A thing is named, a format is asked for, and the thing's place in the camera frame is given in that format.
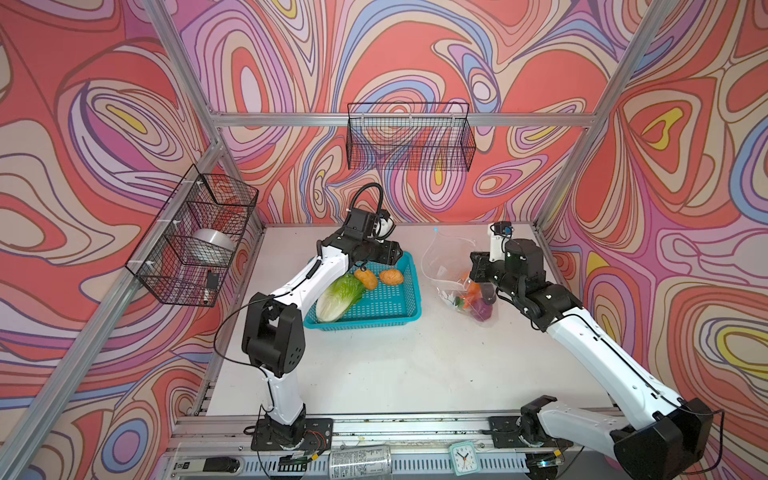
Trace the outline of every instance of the psychedelic wallpaper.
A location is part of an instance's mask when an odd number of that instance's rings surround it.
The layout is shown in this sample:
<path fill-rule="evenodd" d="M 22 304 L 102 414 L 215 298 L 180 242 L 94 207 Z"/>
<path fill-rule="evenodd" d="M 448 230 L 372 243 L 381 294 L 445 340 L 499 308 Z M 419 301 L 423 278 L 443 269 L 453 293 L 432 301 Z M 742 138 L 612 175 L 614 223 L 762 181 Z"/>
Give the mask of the psychedelic wallpaper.
<path fill-rule="evenodd" d="M 706 478 L 768 478 L 766 172 L 768 3 L 682 1 L 546 230 L 595 319 L 727 411 Z"/>
<path fill-rule="evenodd" d="M 168 2 L 212 108 L 346 112 L 468 101 L 474 112 L 592 112 L 645 0 Z M 365 182 L 398 221 L 532 220 L 579 128 L 478 127 L 469 174 L 350 172 L 345 128 L 232 127 L 267 223 L 340 222 Z"/>
<path fill-rule="evenodd" d="M 143 9 L 82 5 L 0 2 L 0 442 L 208 143 Z M 216 308 L 139 292 L 26 479 L 146 476 L 252 242 Z"/>

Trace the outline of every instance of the teal plastic basket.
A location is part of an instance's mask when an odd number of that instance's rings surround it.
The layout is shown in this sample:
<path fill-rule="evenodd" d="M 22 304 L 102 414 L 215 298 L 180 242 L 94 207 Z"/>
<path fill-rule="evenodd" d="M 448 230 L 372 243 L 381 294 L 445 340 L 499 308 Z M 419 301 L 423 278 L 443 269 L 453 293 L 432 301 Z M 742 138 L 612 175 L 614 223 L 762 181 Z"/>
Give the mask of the teal plastic basket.
<path fill-rule="evenodd" d="M 325 331 L 367 329 L 375 326 L 405 325 L 419 319 L 422 315 L 422 296 L 419 292 L 419 279 L 413 257 L 404 252 L 394 267 L 381 263 L 368 263 L 368 270 L 379 276 L 384 270 L 397 268 L 402 272 L 404 281 L 400 285 L 390 286 L 379 281 L 379 286 L 372 292 L 366 291 L 356 305 L 340 319 L 331 323 L 319 323 L 315 305 L 304 317 L 304 326 L 308 329 Z"/>

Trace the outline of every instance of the mint green clock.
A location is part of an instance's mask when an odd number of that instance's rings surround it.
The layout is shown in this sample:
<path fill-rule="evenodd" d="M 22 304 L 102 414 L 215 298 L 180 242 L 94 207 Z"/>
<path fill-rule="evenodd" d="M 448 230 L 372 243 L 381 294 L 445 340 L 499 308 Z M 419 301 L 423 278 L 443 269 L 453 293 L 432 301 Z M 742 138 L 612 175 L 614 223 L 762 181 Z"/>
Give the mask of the mint green clock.
<path fill-rule="evenodd" d="M 461 442 L 451 445 L 449 449 L 453 472 L 457 476 L 475 473 L 480 470 L 480 461 L 472 442 Z"/>

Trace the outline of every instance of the black wire basket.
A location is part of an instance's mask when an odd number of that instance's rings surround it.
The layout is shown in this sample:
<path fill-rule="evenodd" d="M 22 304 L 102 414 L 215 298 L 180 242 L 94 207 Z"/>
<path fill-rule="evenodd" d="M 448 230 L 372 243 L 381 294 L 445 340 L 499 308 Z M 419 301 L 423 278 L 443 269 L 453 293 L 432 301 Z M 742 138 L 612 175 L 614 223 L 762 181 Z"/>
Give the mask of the black wire basket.
<path fill-rule="evenodd" d="M 194 185 L 154 248 L 139 260 L 134 250 L 126 263 L 161 303 L 214 306 L 256 209 L 256 188 L 227 175 L 195 172 Z"/>
<path fill-rule="evenodd" d="M 347 104 L 347 166 L 469 171 L 476 146 L 468 112 L 463 101 Z"/>

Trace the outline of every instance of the green vegetable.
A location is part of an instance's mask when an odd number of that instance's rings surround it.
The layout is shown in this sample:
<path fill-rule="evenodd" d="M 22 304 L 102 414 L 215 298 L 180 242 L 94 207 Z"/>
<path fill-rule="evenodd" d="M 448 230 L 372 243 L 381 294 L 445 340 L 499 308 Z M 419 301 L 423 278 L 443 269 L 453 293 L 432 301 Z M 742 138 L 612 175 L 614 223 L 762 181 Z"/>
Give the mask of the green vegetable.
<path fill-rule="evenodd" d="M 340 276 L 317 299 L 315 306 L 317 321 L 321 323 L 337 321 L 352 305 L 360 301 L 365 291 L 366 288 L 362 282 L 351 273 Z"/>

